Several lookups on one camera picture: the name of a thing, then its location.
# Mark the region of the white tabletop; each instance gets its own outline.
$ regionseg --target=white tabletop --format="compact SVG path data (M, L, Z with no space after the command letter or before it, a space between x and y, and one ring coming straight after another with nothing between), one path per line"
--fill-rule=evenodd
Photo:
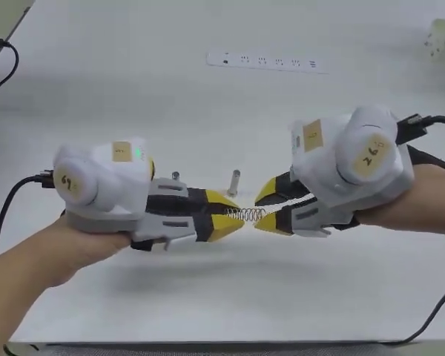
M19 72L0 90L0 207L63 142L144 136L157 176L225 188L240 169L237 202L250 206L289 168L296 118L371 102L445 114L445 66L422 46L445 1L415 14L410 1L385 2L38 0L12 38ZM209 67L214 47L315 56L329 74ZM0 78L9 65L3 51ZM445 127L416 145L445 159ZM55 192L24 188L0 250L62 207ZM317 240L248 224L219 243L128 249L86 268L47 291L13 341L398 339L444 292L445 237L359 227ZM445 307L422 338L445 339Z

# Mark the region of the coil spring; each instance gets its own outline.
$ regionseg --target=coil spring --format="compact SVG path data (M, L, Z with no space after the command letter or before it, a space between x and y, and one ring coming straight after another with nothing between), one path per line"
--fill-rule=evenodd
M228 208L225 214L243 221L259 221L267 213L263 208Z

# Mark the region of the electrical outlet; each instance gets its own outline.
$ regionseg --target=electrical outlet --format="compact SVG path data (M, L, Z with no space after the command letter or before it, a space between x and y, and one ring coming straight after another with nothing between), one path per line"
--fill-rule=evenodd
M257 53L210 52L206 63L218 67L238 67L265 70L283 70L301 73L326 73L318 61L265 56Z

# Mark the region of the metal cylinder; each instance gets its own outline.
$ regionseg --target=metal cylinder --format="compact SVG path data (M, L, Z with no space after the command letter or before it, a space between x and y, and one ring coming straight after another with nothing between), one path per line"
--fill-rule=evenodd
M231 184L229 185L228 195L234 198L237 195L237 186L239 185L240 171L235 169L232 172Z

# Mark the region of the label sticker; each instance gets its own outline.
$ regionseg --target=label sticker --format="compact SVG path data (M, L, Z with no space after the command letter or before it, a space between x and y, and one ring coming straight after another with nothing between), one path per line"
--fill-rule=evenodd
M364 178L373 175L392 149L391 143L374 133L353 164L353 170Z
M81 196L81 182L65 169L58 168L53 173L53 181L56 189L67 191L74 199L78 199Z
M311 124L303 126L303 146L305 152L323 147L323 134L321 132L321 120L315 120Z
M114 162L132 162L132 145L130 142L112 142L112 160Z

